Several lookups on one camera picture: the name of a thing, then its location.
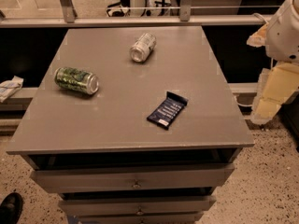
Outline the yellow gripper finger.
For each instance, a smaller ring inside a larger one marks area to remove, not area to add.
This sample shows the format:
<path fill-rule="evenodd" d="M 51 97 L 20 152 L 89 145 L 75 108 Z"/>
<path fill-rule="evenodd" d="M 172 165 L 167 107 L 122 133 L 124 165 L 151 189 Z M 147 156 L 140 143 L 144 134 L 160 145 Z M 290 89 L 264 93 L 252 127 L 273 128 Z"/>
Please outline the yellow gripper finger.
<path fill-rule="evenodd" d="M 299 64 L 278 62 L 272 69 L 264 68 L 259 76 L 257 95 L 252 104 L 250 120 L 265 125 L 299 88 Z"/>
<path fill-rule="evenodd" d="M 259 28 L 254 34 L 252 34 L 248 38 L 247 44 L 255 48 L 264 46 L 266 40 L 267 27 L 268 24 L 266 23 L 261 28 Z"/>

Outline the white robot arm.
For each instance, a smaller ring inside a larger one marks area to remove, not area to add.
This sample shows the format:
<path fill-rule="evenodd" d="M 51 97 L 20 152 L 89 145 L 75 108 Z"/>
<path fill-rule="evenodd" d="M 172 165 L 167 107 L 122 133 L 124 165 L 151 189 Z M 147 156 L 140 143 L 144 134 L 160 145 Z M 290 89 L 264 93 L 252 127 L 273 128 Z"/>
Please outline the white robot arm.
<path fill-rule="evenodd" d="M 285 0 L 247 44 L 265 46 L 266 55 L 277 62 L 261 72 L 252 104 L 251 122 L 264 125 L 299 88 L 299 0 Z"/>

